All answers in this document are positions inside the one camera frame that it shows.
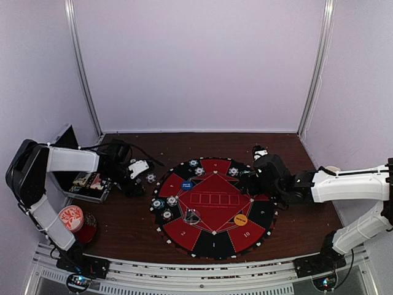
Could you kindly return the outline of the red black chips seat three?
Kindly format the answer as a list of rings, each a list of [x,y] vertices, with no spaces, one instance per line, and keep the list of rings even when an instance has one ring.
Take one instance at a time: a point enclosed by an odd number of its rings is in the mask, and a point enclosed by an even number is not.
[[[163,220],[170,221],[173,218],[173,212],[171,210],[165,210],[161,214]]]

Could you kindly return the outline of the orange big blind button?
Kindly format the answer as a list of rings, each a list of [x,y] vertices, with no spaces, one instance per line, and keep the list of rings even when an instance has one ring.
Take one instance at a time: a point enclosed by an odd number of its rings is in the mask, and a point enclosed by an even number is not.
[[[245,226],[248,222],[248,218],[244,214],[237,214],[233,220],[237,226]]]

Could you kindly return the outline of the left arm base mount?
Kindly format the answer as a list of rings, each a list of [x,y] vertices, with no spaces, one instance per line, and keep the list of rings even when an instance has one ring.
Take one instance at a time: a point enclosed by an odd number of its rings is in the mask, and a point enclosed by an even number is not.
[[[80,245],[73,245],[70,249],[58,248],[60,257],[56,262],[59,269],[81,274],[92,279],[105,279],[109,270],[110,262],[107,259],[96,258],[84,254]]]

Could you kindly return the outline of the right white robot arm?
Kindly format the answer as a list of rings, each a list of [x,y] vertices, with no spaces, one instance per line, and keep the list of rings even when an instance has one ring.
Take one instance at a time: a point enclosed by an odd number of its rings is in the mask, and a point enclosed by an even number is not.
[[[315,266],[328,271],[355,246],[392,230],[392,159],[374,168],[333,171],[327,167],[290,173],[280,156],[257,154],[253,170],[240,174],[241,192],[264,194],[285,206],[334,200],[376,200],[375,206],[350,225],[326,236]]]

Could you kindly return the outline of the blue small blind button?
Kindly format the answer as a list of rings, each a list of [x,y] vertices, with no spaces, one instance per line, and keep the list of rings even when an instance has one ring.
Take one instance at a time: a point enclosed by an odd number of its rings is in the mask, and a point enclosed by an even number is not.
[[[183,181],[181,183],[181,189],[183,191],[190,191],[193,188],[193,183],[191,181]]]

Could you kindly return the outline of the white grey chip stack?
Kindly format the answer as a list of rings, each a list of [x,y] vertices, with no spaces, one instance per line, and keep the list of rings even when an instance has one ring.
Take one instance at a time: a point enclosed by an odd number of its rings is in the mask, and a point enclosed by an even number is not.
[[[156,175],[154,174],[154,173],[149,173],[147,176],[146,176],[146,181],[148,182],[148,183],[154,183],[155,181],[156,181]]]

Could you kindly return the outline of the white chips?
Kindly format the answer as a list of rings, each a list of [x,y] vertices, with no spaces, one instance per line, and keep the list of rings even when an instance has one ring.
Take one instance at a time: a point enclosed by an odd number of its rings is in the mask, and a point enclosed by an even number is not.
[[[237,176],[238,173],[239,173],[239,170],[238,170],[236,167],[231,167],[231,168],[228,170],[228,174],[229,174],[230,176],[232,176],[232,177]]]
[[[175,207],[178,204],[178,198],[174,196],[170,196],[166,200],[169,207]]]
[[[195,174],[196,174],[197,176],[203,175],[203,174],[204,174],[204,168],[202,168],[202,167],[196,167],[196,169],[195,169]]]

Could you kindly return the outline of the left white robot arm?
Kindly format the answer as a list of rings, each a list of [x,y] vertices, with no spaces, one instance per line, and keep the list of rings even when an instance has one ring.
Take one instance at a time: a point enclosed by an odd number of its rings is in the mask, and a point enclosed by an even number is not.
[[[18,204],[55,246],[67,251],[65,264],[75,273],[88,268],[88,259],[75,249],[74,234],[63,224],[47,197],[47,178],[60,173],[97,173],[131,197],[138,193],[137,178],[150,169],[147,159],[127,160],[131,146],[124,141],[68,147],[25,139],[6,172],[6,184]]]

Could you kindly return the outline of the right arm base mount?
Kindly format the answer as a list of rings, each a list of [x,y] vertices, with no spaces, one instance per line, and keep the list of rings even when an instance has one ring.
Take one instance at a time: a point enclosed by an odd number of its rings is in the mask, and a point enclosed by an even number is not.
[[[345,258],[333,261],[325,257],[321,258],[320,255],[297,258],[293,263],[298,278],[333,272],[337,268],[346,266]]]

